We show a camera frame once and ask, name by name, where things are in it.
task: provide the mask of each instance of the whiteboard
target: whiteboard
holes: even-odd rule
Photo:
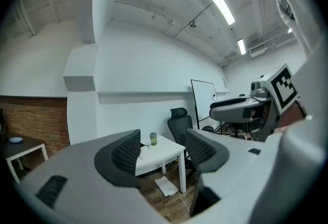
[[[210,116],[210,106],[217,102],[216,91],[213,83],[191,80],[197,107],[198,120]]]

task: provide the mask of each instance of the brick wall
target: brick wall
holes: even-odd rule
[[[4,110],[5,132],[17,133],[45,141],[48,156],[69,146],[66,98],[0,97]],[[40,150],[22,158],[33,169],[43,161]]]

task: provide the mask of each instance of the small table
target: small table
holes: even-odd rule
[[[183,151],[186,148],[161,135],[157,135],[157,145],[155,146],[151,145],[150,138],[142,138],[140,141],[142,144],[149,146],[150,149],[148,149],[147,146],[143,148],[137,160],[136,169],[153,164],[161,164],[162,173],[165,175],[165,161],[177,156],[179,160],[180,190],[182,193],[185,193],[187,188],[185,154]]]
[[[6,137],[11,138],[11,137],[21,137],[23,139],[22,142],[13,144],[9,141],[4,142],[3,140],[0,142],[0,154],[1,156],[7,161],[9,170],[14,177],[16,183],[20,183],[19,178],[16,175],[16,172],[14,170],[14,167],[12,166],[12,161],[14,159],[17,160],[20,169],[23,169],[22,162],[20,160],[21,156],[24,156],[28,153],[33,152],[34,150],[37,150],[41,148],[43,157],[45,160],[48,160],[48,155],[45,147],[45,143],[42,140],[35,139],[32,137],[27,137],[27,136],[21,136],[18,134],[7,134]]]

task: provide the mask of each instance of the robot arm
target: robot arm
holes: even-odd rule
[[[265,141],[278,125],[282,113],[299,97],[291,77],[288,65],[284,64],[252,82],[249,96],[213,103],[210,117],[229,123],[251,122],[249,131],[253,140]],[[267,119],[263,118],[265,109],[269,110]]]

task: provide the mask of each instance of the ceiling light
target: ceiling light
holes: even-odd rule
[[[245,49],[244,41],[242,39],[240,39],[237,41],[237,43],[238,43],[241,54],[245,54],[246,49]]]
[[[235,19],[232,16],[232,13],[231,13],[229,7],[227,6],[227,4],[225,3],[225,1],[224,0],[213,0],[213,2],[220,9],[221,13],[223,14],[225,19],[227,20],[228,24],[229,25],[233,24],[235,22]]]

